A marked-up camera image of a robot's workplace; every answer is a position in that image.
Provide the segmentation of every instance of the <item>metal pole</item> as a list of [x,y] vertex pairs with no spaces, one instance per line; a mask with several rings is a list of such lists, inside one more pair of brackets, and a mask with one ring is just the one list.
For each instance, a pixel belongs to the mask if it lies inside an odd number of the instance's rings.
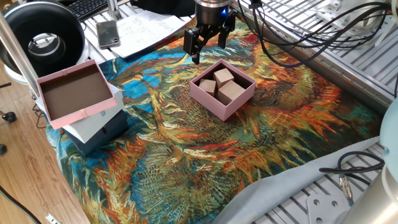
[[37,88],[36,84],[36,79],[38,79],[38,76],[1,12],[0,40],[3,43],[4,47],[7,49],[11,58],[14,59],[15,64],[19,68],[19,71],[22,73],[22,75],[25,77],[30,86],[30,89],[33,91],[33,94],[36,97],[39,97],[39,89]]
[[119,21],[122,19],[117,0],[108,0],[108,7],[109,7],[108,12],[112,16],[112,19],[114,21]]

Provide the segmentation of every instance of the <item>pink box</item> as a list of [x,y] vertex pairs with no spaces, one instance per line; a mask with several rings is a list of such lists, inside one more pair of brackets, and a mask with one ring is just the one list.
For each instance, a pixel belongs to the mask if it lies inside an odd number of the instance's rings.
[[95,60],[39,78],[37,86],[54,129],[117,105]]
[[[227,106],[199,88],[199,83],[202,78],[212,80],[214,72],[223,68],[227,68],[234,76],[234,81],[245,89],[240,96]],[[254,90],[256,89],[256,83],[257,81],[253,78],[221,59],[190,82],[191,97],[221,120],[225,121],[253,96]]]

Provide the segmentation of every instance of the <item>wooden cube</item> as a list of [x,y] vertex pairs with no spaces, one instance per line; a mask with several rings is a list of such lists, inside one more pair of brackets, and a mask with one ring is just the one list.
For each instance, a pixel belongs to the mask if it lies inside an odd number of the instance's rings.
[[202,78],[200,80],[199,88],[201,88],[211,96],[214,96],[216,92],[216,81]]
[[217,82],[217,88],[220,89],[229,81],[234,81],[234,76],[231,74],[231,72],[229,72],[227,68],[224,68],[220,71],[214,72],[214,80],[216,80]]
[[229,81],[218,90],[217,98],[220,102],[222,102],[222,104],[227,106],[243,92],[244,88],[236,84],[234,81]]

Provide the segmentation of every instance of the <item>black speaker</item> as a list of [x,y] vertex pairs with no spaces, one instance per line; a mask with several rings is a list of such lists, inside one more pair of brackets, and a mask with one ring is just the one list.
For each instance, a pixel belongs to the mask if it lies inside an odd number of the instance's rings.
[[[8,12],[5,18],[39,77],[76,65],[83,53],[83,29],[76,16],[59,3],[26,3]],[[55,54],[43,54],[40,51],[44,49],[32,45],[32,40],[39,34],[53,34],[58,37],[59,45]],[[19,73],[3,44],[0,44],[0,59],[14,72]]]

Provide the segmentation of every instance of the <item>sunflower pattern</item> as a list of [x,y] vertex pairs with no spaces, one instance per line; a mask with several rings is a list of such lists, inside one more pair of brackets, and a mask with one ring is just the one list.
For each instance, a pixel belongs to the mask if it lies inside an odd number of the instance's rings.
[[[199,65],[183,52],[183,38],[101,64],[123,91],[129,129],[87,157],[47,126],[92,223],[211,223],[249,184],[378,135],[377,114],[306,66],[272,63],[242,22],[227,43],[220,49],[211,39]],[[257,80],[254,96],[225,122],[189,89],[221,58]]]

